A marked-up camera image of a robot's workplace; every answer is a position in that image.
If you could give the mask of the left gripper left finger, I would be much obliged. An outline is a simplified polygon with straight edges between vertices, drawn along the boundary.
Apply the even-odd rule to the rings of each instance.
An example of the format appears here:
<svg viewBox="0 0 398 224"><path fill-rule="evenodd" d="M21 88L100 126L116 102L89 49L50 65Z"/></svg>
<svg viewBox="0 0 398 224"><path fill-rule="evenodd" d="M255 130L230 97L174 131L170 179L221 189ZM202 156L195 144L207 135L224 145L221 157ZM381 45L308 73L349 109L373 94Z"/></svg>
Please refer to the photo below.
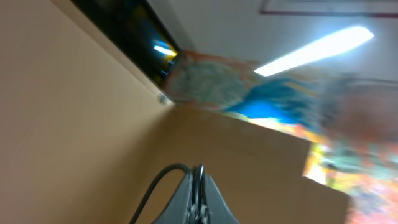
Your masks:
<svg viewBox="0 0 398 224"><path fill-rule="evenodd" d="M186 224L192 202L192 175L186 174L152 224Z"/></svg>

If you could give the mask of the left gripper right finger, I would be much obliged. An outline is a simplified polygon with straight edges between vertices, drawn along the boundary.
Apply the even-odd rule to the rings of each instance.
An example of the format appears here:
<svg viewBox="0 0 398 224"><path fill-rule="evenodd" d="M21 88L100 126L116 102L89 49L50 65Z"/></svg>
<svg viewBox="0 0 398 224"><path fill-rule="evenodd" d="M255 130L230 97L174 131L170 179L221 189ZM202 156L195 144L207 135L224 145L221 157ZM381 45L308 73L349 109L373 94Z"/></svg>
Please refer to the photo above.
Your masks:
<svg viewBox="0 0 398 224"><path fill-rule="evenodd" d="M239 224L210 175L205 176L204 196L211 224Z"/></svg>

